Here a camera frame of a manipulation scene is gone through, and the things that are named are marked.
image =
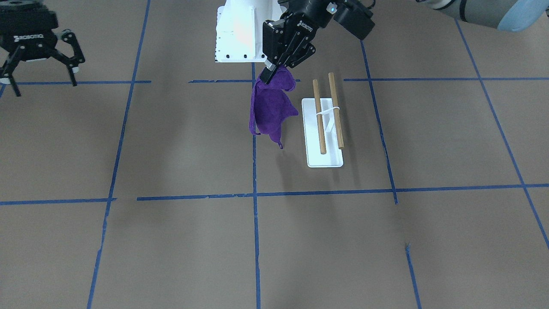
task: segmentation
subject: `wooden stick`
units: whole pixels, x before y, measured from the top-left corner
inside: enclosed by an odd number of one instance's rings
[[[320,105],[320,92],[318,90],[318,80],[313,79],[312,81],[312,90],[315,93],[315,105],[316,105],[316,113],[320,113],[322,111],[322,107]],[[326,138],[324,137],[324,123],[322,122],[322,115],[316,115],[316,122],[318,124],[318,139],[320,141],[320,153],[322,155],[326,154]]]
[[[330,80],[330,92],[332,94],[332,103],[334,107],[339,107],[338,93],[335,89],[335,77],[334,73],[328,73],[328,79]],[[339,116],[339,108],[334,109],[334,120],[335,120],[335,132],[338,136],[338,147],[343,149],[345,144],[343,144],[343,131],[341,130],[341,118]]]

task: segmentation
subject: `purple towel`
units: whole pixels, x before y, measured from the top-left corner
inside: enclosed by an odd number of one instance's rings
[[[282,123],[299,112],[284,93],[295,89],[295,79],[284,66],[280,67],[271,82],[266,85],[259,77],[251,92],[250,132],[254,135],[269,134],[271,140],[282,149]]]

